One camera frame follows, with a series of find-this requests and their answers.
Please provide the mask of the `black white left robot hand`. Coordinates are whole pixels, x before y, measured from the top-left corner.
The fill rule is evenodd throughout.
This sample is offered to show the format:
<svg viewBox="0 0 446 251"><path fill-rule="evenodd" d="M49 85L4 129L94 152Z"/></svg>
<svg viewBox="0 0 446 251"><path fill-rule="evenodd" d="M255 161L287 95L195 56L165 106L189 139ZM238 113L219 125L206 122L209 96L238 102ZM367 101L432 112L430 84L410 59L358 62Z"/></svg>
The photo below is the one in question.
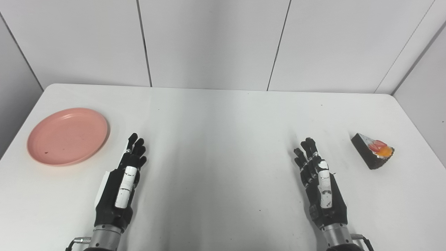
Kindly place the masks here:
<svg viewBox="0 0 446 251"><path fill-rule="evenodd" d="M144 139L137 133L128 138L124 154L116 167L107 172L102 191L96 204L95 227L113 226L124 232L129 226L135 189L140 181L140 171L146 163Z"/></svg>

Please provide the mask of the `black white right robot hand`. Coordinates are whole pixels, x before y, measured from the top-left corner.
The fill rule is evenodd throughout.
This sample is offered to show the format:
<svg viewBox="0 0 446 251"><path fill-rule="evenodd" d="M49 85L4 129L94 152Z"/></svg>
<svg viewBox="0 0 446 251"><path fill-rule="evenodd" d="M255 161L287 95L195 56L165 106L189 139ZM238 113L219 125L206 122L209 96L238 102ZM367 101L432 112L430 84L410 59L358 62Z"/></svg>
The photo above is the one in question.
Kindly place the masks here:
<svg viewBox="0 0 446 251"><path fill-rule="evenodd" d="M294 161L308 197L311 220L320 230L333 224L347 226L347 206L327 161L320 156L314 139L306 138L300 145L294 149Z"/></svg>

